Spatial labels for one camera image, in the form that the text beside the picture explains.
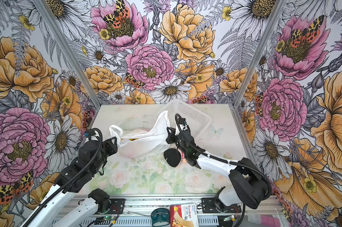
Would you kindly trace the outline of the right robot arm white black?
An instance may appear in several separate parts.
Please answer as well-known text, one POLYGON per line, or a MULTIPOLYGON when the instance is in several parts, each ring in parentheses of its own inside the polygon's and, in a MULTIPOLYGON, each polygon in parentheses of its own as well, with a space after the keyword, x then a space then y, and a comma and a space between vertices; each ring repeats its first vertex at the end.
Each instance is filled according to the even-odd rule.
POLYGON ((239 203, 244 207, 256 209, 262 201, 271 196, 271 183, 248 158, 233 161, 212 155, 195 144, 189 127, 180 132, 168 127, 167 133, 166 142, 176 145, 178 153, 174 152, 174 157, 167 159, 170 166, 183 159, 190 166, 212 171, 228 179, 229 185, 223 186, 214 196, 214 206, 220 212, 225 212, 227 207, 239 203))

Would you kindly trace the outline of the white plastic bag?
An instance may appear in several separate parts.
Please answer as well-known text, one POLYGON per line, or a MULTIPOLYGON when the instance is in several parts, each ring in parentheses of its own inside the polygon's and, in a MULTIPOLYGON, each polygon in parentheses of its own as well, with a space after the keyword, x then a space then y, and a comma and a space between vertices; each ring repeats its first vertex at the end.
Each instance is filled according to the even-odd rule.
POLYGON ((158 155, 169 149, 170 145, 166 142, 168 127, 170 127, 168 111, 163 111, 149 131, 136 129, 124 132, 116 125, 111 125, 109 131, 111 138, 117 138, 117 154, 132 159, 158 155))

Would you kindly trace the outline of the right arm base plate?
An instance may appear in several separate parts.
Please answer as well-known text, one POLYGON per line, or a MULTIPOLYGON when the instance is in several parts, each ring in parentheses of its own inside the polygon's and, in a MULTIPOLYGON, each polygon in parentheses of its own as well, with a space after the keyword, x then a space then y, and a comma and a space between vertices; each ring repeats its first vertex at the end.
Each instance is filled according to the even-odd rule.
POLYGON ((240 213, 242 211, 239 204, 226 206, 218 199, 211 197, 204 197, 201 199, 201 209, 203 213, 240 213))

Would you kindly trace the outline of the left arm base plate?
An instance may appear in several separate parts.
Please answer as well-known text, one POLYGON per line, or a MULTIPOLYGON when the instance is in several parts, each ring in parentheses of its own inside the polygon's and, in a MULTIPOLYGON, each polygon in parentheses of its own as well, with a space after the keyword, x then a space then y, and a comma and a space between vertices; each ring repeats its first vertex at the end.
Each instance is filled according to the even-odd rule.
POLYGON ((98 204, 97 214, 123 214, 125 208, 125 199, 123 198, 109 198, 103 199, 98 204))

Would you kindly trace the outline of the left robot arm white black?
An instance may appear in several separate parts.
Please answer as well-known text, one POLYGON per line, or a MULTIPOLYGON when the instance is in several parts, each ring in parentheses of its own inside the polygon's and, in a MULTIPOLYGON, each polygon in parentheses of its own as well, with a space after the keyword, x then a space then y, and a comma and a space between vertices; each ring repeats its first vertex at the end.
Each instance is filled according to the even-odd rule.
POLYGON ((107 158, 118 151, 117 138, 103 141, 94 137, 79 150, 79 156, 55 179, 40 205, 22 224, 24 227, 77 227, 86 218, 105 214, 111 208, 109 195, 93 190, 74 210, 54 222, 61 209, 106 165, 107 158))

